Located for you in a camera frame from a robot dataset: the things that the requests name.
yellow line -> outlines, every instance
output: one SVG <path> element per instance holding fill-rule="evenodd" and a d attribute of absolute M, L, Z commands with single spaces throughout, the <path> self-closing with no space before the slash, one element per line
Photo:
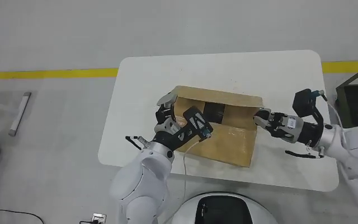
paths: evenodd
<path fill-rule="evenodd" d="M 358 61 L 322 62 L 323 73 L 358 73 Z M 118 68 L 75 69 L 28 72 L 0 72 L 0 79 L 12 78 L 106 78 L 116 77 Z"/>
<path fill-rule="evenodd" d="M 100 78 L 116 77 L 118 68 L 75 69 L 29 72 L 0 72 L 0 79 L 11 78 Z"/>
<path fill-rule="evenodd" d="M 358 62 L 322 62 L 323 73 L 358 73 Z"/>

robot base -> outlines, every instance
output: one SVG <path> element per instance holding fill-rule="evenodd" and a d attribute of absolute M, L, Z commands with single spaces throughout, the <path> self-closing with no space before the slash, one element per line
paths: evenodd
<path fill-rule="evenodd" d="M 245 223 L 277 224 L 262 205 L 243 195 L 209 192 L 187 200 L 174 215 L 172 224 Z"/>

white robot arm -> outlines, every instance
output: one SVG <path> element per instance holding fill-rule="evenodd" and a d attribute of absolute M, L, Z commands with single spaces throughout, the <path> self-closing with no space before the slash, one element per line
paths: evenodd
<path fill-rule="evenodd" d="M 211 137 L 213 128 L 196 107 L 184 112 L 187 120 L 184 127 L 177 124 L 173 106 L 176 99 L 177 95 L 169 93 L 158 101 L 158 124 L 152 141 L 137 136 L 126 137 L 140 151 L 130 164 L 120 169 L 110 189 L 110 194 L 120 204 L 119 223 L 157 223 L 168 197 L 167 178 L 172 169 L 174 150 L 196 135 L 200 141 Z M 134 141 L 143 144 L 144 148 Z"/>
<path fill-rule="evenodd" d="M 323 97 L 324 91 L 306 89 L 297 92 L 293 109 L 298 116 L 283 113 L 272 113 L 270 109 L 261 109 L 254 116 L 257 125 L 269 131 L 271 136 L 287 142 L 300 142 L 318 152 L 297 154 L 285 151 L 287 154 L 302 158 L 335 158 L 348 186 L 358 202 L 358 127 L 343 129 L 339 125 L 324 124 L 323 118 L 315 106 L 317 97 Z M 317 124 L 305 122 L 302 118 L 312 115 Z"/>

cardboard box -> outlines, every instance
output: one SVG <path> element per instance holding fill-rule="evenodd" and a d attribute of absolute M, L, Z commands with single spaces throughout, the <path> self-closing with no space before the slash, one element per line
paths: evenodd
<path fill-rule="evenodd" d="M 214 128 L 213 136 L 197 144 L 190 154 L 250 167 L 257 128 L 253 116 L 263 107 L 261 97 L 187 86 L 177 86 L 173 91 L 178 94 L 174 111 L 181 126 L 186 124 L 183 112 L 196 106 Z M 178 150 L 185 152 L 198 140 L 195 137 Z"/>

white table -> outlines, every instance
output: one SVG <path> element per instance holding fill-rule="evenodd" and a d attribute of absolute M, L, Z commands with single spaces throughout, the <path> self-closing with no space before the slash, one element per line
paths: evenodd
<path fill-rule="evenodd" d="M 177 85 L 260 96 L 265 107 L 287 114 L 295 114 L 296 92 L 324 89 L 321 59 L 310 50 L 126 58 L 119 67 L 98 152 L 102 164 L 124 166 L 136 156 L 138 150 L 124 137 L 152 139 L 156 103 Z M 322 99 L 317 100 L 317 108 L 329 123 Z M 304 145 L 272 138 L 258 128 L 250 168 L 189 155 L 187 170 L 189 175 L 207 178 L 323 192 L 336 188 L 334 159 L 296 158 L 285 154 L 286 149 L 306 152 Z M 175 156 L 172 173 L 183 174 L 182 153 Z"/>

